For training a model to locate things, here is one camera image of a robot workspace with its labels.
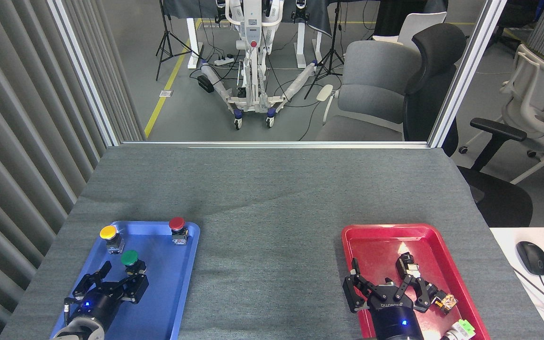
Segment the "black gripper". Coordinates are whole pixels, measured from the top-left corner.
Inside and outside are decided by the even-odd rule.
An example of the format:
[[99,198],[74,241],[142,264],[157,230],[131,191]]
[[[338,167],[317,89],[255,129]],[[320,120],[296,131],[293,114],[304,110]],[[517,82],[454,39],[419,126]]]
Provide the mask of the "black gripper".
[[[436,285],[414,276],[405,276],[393,298],[382,301],[376,294],[376,285],[363,278],[356,258],[352,258],[350,275],[343,282],[350,312],[368,309],[371,314],[375,337],[378,340],[423,340],[415,311],[425,314],[431,307],[438,288]],[[411,286],[415,290],[413,303],[404,292]]]
[[104,282],[104,289],[90,289],[101,286],[112,265],[106,261],[99,270],[85,274],[73,290],[73,297],[78,307],[70,315],[67,325],[79,317],[95,319],[102,327],[110,327],[122,301],[138,304],[142,299],[149,281],[145,270],[126,271],[120,280]]

